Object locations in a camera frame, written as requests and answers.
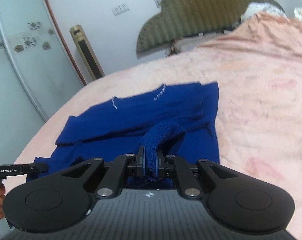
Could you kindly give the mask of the blue beaded knit sweater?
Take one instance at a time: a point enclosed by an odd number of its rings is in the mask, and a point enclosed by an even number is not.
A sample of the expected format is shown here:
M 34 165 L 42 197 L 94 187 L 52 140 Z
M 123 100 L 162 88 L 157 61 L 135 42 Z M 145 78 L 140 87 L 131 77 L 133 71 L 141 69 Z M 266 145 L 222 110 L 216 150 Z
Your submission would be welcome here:
M 158 150 L 190 164 L 201 158 L 218 163 L 218 103 L 216 82 L 162 85 L 129 98 L 114 97 L 70 116 L 52 155 L 34 161 L 47 164 L 52 174 L 96 157 L 113 161 L 144 147 L 149 180 L 158 174 Z

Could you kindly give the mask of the frosted glass wardrobe door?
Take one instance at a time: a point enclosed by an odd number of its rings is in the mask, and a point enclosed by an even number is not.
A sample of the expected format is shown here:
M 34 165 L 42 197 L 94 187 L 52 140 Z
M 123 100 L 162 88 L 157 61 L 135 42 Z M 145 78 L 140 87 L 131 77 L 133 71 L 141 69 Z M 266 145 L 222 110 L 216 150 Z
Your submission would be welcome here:
M 0 164 L 82 86 L 44 0 L 0 0 Z

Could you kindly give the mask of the gold tower fan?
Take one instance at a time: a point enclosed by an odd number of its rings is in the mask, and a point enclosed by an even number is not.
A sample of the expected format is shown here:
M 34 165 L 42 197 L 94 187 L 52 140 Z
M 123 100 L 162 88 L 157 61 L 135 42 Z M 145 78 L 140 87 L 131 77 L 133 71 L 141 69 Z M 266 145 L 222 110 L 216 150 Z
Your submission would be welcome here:
M 92 79 L 96 80 L 104 77 L 105 73 L 94 53 L 94 50 L 91 47 L 91 44 L 82 26 L 78 24 L 71 27 L 70 34 Z

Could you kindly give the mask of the pink bed sheet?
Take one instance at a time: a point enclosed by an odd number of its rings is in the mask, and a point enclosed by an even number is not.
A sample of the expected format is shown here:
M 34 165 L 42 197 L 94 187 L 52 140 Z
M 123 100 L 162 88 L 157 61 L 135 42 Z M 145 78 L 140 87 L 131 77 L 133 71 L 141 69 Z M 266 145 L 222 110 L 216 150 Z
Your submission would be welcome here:
M 302 22 L 265 12 L 194 50 L 115 72 L 82 88 L 32 138 L 17 163 L 49 157 L 70 115 L 162 84 L 217 82 L 222 165 L 285 189 L 302 239 Z

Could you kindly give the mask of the olive green padded headboard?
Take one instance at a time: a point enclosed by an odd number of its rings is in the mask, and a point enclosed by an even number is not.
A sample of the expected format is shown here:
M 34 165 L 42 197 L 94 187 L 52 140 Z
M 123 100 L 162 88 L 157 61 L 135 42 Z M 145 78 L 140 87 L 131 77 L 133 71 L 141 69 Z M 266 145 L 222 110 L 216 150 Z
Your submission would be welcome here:
M 252 2 L 281 8 L 275 0 L 162 0 L 161 11 L 140 30 L 136 52 L 144 53 L 180 37 L 231 27 Z

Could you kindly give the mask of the white wall socket pair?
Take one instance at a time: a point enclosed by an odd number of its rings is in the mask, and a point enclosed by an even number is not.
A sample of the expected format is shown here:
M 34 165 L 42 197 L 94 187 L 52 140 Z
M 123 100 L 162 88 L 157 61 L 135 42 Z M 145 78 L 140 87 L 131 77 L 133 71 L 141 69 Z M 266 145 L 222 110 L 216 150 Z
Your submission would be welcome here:
M 129 11 L 130 8 L 127 3 L 120 4 L 112 9 L 112 13 L 114 16 L 118 16 L 124 12 Z

